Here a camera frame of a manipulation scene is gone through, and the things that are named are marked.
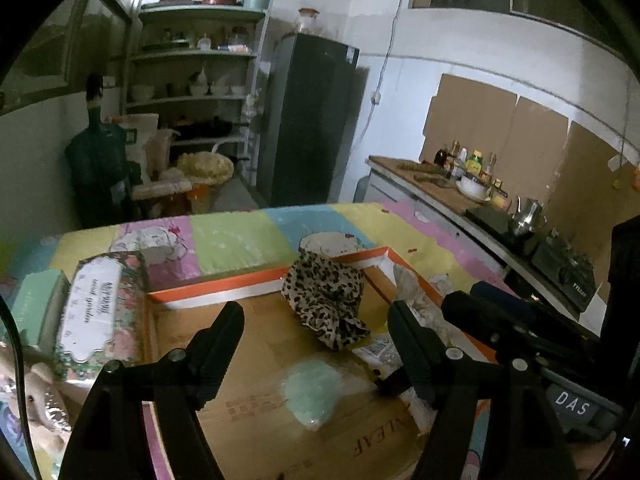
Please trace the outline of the beige plush toy in bag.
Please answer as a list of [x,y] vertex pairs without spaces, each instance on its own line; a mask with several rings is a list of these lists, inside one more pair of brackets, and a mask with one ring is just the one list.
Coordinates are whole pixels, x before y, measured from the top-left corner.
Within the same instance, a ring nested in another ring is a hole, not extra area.
[[[32,445],[60,460],[72,427],[62,394],[54,384],[54,375],[45,362],[25,367],[25,403]],[[1,400],[17,412],[17,374],[12,352],[1,344]]]

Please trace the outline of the black gas stove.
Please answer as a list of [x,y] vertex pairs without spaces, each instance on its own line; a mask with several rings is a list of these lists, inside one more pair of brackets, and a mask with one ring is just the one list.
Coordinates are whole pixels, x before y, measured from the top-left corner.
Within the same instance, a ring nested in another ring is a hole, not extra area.
[[540,240],[530,263],[552,283],[578,312],[585,312],[597,291],[593,264],[551,230]]

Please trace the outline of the floral tissue pack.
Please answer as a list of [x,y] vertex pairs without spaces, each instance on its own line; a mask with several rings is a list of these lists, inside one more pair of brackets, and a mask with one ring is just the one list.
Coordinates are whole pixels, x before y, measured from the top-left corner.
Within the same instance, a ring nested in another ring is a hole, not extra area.
[[140,364],[148,290],[141,252],[109,252],[78,263],[54,347],[56,377],[89,385],[111,360]]

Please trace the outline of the green tissue pack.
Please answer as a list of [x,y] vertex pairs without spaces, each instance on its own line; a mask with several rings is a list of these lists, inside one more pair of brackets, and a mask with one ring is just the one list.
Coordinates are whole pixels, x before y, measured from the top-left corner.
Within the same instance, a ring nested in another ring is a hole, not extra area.
[[11,309],[23,344],[47,356],[53,352],[70,283],[58,269],[28,274]]

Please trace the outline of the steel kettle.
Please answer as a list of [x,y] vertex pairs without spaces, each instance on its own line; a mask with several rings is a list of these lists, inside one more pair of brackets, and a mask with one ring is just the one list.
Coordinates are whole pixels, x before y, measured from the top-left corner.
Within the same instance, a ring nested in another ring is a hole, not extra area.
[[544,215],[544,204],[534,198],[516,198],[515,212],[512,214],[508,231],[513,236],[523,236],[528,233],[535,233],[547,224],[547,217]]

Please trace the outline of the crumpled clear plastic bag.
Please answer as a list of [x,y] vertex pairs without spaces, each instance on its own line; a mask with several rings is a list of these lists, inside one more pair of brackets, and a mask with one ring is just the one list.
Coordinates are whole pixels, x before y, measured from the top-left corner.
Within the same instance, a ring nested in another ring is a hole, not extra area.
[[434,330],[446,346],[451,346],[449,324],[439,307],[421,288],[416,274],[398,263],[394,264],[393,272],[396,284],[394,300],[404,302],[422,327]]

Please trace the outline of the flat cardboard box orange rim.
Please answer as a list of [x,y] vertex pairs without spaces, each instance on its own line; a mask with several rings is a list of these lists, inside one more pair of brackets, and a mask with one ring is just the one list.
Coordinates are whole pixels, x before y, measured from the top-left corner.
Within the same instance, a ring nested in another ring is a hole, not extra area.
[[237,302],[245,325],[215,400],[198,421],[228,479],[407,479],[434,419],[412,392],[375,391],[398,365],[388,308],[414,292],[431,307],[442,298],[393,249],[341,256],[362,277],[359,315],[370,335],[332,351],[303,326],[282,292],[285,270],[270,269],[151,292],[144,356],[184,347]]

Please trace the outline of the colourful patchwork play mat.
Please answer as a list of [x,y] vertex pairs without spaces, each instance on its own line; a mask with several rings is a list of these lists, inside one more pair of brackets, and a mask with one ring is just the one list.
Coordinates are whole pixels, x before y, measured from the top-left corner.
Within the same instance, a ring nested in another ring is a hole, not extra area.
[[[407,479],[425,427],[403,400],[376,396],[352,350],[329,351],[299,323],[281,295],[302,252],[333,256],[364,271],[360,315],[372,333],[386,327],[396,290],[393,267],[418,278],[431,300],[442,288],[499,284],[498,268],[466,235],[446,232],[406,205],[337,204],[220,212],[124,223],[1,246],[1,292],[12,299],[24,277],[47,269],[71,278],[78,263],[107,252],[142,252],[150,292],[134,323],[119,323],[115,347],[155,361],[185,346],[238,292],[244,333],[218,396],[198,413],[227,479]],[[296,365],[322,359],[349,393],[320,428],[302,425],[282,385]]]

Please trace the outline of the white bowl on counter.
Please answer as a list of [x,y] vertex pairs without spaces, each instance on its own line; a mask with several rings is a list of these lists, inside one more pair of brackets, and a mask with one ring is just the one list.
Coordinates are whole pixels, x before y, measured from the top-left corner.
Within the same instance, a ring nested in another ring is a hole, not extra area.
[[465,174],[456,182],[458,191],[476,202],[486,202],[489,198],[488,186],[472,174]]

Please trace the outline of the leopard print scrunchie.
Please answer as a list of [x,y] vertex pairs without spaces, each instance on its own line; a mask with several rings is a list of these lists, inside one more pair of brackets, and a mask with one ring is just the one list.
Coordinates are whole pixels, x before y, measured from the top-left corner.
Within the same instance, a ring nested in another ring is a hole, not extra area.
[[370,328],[359,316],[363,291],[360,270],[315,252],[298,257],[281,288],[303,326],[333,351],[370,335]]

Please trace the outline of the yellow condiment bottle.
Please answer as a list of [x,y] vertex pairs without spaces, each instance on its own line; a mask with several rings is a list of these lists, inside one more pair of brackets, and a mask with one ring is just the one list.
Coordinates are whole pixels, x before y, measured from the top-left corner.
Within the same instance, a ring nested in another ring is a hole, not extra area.
[[483,170],[483,154],[480,151],[474,151],[465,162],[466,171],[479,177]]

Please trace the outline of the kitchen counter wooden top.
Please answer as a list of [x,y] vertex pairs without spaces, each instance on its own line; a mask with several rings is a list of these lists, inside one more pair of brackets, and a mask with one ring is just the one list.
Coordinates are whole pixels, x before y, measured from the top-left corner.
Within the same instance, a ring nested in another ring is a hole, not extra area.
[[601,331],[606,304],[594,296],[585,312],[578,312],[568,300],[532,266],[522,258],[511,254],[503,244],[472,222],[466,215],[477,203],[464,197],[455,188],[442,188],[428,182],[419,182],[414,173],[400,169],[400,159],[370,156],[366,164],[370,168],[367,198],[388,198],[394,202],[408,203],[422,216],[439,226],[449,235],[457,237],[466,250],[483,261],[491,271],[506,274],[510,271],[535,289],[535,296],[548,301],[556,310],[574,318],[590,332]]

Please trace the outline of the green water jug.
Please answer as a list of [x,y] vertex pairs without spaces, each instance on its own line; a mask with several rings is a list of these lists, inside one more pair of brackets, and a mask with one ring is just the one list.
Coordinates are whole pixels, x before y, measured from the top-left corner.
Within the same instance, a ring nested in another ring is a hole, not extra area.
[[131,197],[127,133],[102,120],[103,76],[90,73],[85,88],[88,126],[65,149],[80,226],[93,229],[136,221],[139,211]]

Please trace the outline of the yellow bag of food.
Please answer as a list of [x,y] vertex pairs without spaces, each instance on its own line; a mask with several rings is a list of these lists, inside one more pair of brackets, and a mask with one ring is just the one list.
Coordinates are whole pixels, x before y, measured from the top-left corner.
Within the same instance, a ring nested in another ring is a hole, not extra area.
[[213,152],[182,154],[178,158],[177,168],[197,185],[222,185],[234,173],[233,162],[227,156]]

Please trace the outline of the white metal shelf rack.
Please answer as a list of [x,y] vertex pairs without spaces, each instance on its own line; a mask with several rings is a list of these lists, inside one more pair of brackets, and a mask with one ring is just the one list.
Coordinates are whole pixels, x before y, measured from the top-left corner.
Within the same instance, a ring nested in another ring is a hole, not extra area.
[[174,155],[221,152],[255,184],[269,9],[191,0],[145,3],[134,14],[122,110],[174,129]]

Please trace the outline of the dark grey refrigerator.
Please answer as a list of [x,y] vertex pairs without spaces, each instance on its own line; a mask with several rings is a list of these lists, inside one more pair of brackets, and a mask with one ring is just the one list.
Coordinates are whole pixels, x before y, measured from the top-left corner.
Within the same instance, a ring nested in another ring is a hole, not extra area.
[[346,128],[359,50],[291,32],[274,52],[257,191],[270,207],[324,203]]

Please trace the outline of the glass jar on refrigerator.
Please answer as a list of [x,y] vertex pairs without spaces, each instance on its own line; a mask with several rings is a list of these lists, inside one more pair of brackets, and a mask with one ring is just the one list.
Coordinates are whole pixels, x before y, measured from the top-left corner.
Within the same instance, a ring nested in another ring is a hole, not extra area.
[[320,12],[314,8],[300,8],[294,25],[296,34],[311,36],[320,35],[318,16]]

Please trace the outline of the cardboard wall panel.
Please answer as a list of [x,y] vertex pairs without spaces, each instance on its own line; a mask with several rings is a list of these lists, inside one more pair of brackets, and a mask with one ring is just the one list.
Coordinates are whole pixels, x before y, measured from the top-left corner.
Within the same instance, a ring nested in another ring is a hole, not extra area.
[[442,76],[424,125],[421,159],[444,145],[496,155],[494,170],[511,198],[536,198],[547,226],[589,257],[597,283],[608,277],[616,224],[639,213],[636,164],[590,130],[525,96]]

